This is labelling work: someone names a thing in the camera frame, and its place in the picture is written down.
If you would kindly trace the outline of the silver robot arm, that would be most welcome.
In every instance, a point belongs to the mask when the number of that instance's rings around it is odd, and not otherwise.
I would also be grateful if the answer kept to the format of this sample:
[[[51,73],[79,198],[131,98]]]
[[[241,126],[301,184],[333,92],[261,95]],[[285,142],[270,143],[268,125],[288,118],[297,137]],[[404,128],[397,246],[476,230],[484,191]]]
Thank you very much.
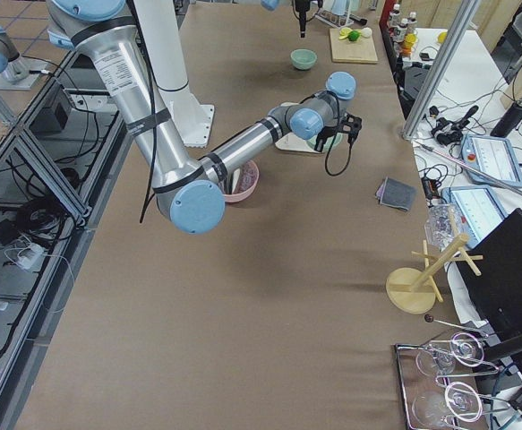
[[[87,56],[150,165],[160,212],[180,230],[205,233],[225,211],[218,183],[284,135],[325,140],[361,120],[347,113],[355,78],[334,72],[324,90],[273,108],[212,152],[193,159],[182,139],[207,114],[188,89],[175,8],[170,1],[49,1],[50,41]]]

